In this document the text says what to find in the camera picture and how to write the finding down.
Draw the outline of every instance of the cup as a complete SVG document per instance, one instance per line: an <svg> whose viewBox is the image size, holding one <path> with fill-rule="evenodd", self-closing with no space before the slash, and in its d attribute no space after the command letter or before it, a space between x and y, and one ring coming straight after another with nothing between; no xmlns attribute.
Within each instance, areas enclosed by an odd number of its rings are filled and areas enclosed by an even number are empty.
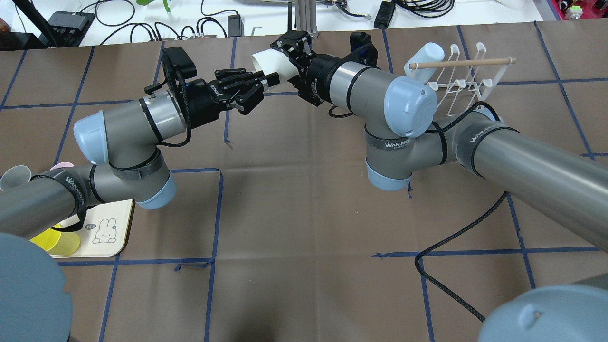
<svg viewBox="0 0 608 342"><path fill-rule="evenodd" d="M68 256L80 247L80 236L74 232L60 232L47 229L30 240L49 254Z"/></svg>

